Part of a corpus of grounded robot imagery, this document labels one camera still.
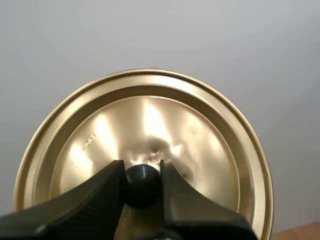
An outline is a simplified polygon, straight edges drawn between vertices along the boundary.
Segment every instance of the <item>gold metal lid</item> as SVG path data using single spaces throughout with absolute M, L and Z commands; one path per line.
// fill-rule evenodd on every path
M 20 165 L 16 211 L 54 198 L 113 160 L 171 160 L 197 191 L 244 215 L 269 239 L 273 190 L 252 127 L 223 95 L 159 69 L 118 72 L 80 88 L 41 124 Z

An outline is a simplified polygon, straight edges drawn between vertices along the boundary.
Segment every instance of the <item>wooden surface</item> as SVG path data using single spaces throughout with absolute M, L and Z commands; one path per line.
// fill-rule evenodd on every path
M 274 234 L 271 240 L 320 240 L 320 223 L 311 223 Z

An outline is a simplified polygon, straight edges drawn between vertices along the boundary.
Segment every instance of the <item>white wall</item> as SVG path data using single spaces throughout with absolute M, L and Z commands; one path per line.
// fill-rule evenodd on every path
M 274 230 L 320 221 L 319 13 L 318 0 L 0 0 L 0 214 L 56 105 L 101 76 L 157 66 L 207 82 L 252 124 Z

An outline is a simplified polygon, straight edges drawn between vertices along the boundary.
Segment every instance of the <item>black rubber ball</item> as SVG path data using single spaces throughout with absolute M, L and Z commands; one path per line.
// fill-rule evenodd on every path
M 159 172 L 147 164 L 130 167 L 125 171 L 124 202 L 132 208 L 144 209 L 154 205 L 160 197 Z

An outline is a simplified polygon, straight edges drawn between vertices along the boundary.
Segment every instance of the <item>can lid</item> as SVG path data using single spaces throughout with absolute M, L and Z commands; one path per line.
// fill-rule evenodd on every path
M 171 160 L 198 192 L 241 213 L 259 239 L 269 239 L 272 182 L 252 127 L 215 89 L 159 69 L 118 72 L 64 100 L 23 156 L 14 208 L 65 193 L 119 159 L 126 168 L 156 169 Z

